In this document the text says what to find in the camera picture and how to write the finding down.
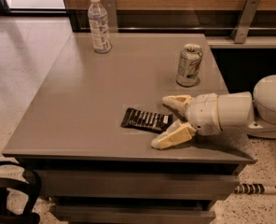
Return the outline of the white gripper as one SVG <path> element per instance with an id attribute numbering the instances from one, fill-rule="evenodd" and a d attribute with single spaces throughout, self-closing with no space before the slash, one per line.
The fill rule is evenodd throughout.
<path id="1" fill-rule="evenodd" d="M 206 136 L 221 133 L 218 120 L 218 95 L 202 94 L 195 98 L 190 95 L 170 95 L 162 98 L 162 103 L 182 116 L 188 122 L 175 121 L 165 132 L 151 142 L 155 149 L 165 149 L 187 142 L 196 134 Z"/>

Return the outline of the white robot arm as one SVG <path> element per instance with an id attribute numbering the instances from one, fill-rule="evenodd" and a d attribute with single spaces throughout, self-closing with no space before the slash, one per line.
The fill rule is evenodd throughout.
<path id="1" fill-rule="evenodd" d="M 248 135 L 276 138 L 276 75 L 260 79 L 252 92 L 165 96 L 162 103 L 186 119 L 175 121 L 151 147 L 174 147 L 193 138 L 237 127 Z"/>

